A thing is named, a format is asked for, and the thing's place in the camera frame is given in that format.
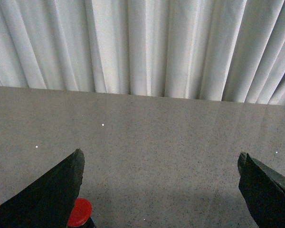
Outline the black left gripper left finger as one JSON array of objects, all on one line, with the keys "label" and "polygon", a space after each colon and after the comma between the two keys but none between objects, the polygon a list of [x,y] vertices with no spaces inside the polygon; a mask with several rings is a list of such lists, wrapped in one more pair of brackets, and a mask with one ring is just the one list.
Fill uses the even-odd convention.
[{"label": "black left gripper left finger", "polygon": [[82,184],[84,153],[77,149],[0,205],[0,228],[65,228]]}]

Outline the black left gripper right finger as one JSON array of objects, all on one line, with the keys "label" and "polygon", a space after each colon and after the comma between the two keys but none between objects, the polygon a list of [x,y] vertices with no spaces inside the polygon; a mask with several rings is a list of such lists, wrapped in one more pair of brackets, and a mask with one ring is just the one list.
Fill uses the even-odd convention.
[{"label": "black left gripper right finger", "polygon": [[285,228],[285,176],[241,152],[238,188],[260,228]]}]

